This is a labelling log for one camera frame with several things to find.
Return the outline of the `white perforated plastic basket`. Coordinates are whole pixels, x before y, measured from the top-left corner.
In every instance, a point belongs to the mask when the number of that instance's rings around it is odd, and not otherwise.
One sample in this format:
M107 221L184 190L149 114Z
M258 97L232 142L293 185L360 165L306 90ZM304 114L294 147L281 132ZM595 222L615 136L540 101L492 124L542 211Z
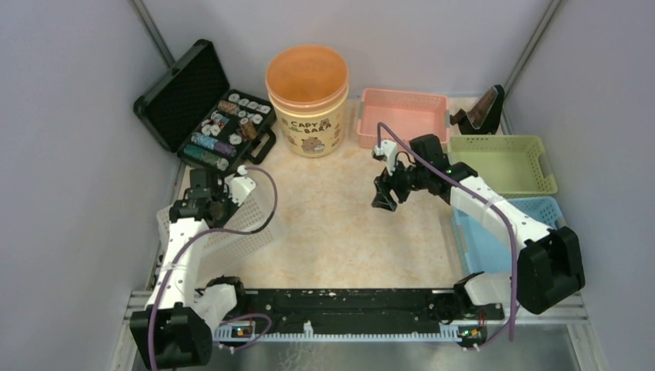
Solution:
M226 224L233 230L254 230L263 225L273 206L271 191L256 189ZM210 233L203 237L201 245L195 242L191 252L200 252L201 260L196 285L204 287L216 277L228 274L228 269L259 250L271 247L282 241L286 235L282 219L275 215L267 227L253 235L233 233Z

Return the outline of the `pink plastic basket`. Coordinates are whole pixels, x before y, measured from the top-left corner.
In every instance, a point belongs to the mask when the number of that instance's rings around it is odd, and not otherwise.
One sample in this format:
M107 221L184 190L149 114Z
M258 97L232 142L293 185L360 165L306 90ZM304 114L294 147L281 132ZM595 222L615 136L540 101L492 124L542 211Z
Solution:
M439 94L367 88L361 96L361 117L355 127L358 145L371 149L382 122L403 141L434 134L443 147L450 141L450 102Z

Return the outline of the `green plastic basket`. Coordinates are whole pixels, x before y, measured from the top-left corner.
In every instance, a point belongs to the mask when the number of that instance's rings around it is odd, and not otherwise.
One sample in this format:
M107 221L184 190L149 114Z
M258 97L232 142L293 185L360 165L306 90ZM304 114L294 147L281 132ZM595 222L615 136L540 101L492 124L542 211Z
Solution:
M552 196L555 176L541 165L542 140L533 135L457 135L447 152L452 162L465 162L494 191L506 198Z

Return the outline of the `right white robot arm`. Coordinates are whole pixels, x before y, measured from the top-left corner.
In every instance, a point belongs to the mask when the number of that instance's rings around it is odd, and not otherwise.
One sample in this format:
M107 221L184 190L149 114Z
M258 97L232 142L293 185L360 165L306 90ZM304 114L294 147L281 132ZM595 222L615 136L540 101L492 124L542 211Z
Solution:
M372 206L396 210L411 192L426 190L477 221L509 250L507 273L474 272L456 284L453 309L474 318L485 305L521 307L540 315L585 287L577 234L522 212L464 162L452 163L439 139L426 134L399 145L380 140L372 157L384 162Z

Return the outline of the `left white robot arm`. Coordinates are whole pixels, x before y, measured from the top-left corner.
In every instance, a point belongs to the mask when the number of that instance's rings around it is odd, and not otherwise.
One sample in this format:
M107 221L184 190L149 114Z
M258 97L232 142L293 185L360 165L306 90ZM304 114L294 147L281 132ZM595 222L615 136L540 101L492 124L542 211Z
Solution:
M256 188L241 167L223 179L213 171L190 171L189 187L168 211L168 245L144 309L131 315L130 331L149 370L205 365L212 354L212 326L195 309L203 249L211 230L223 231Z

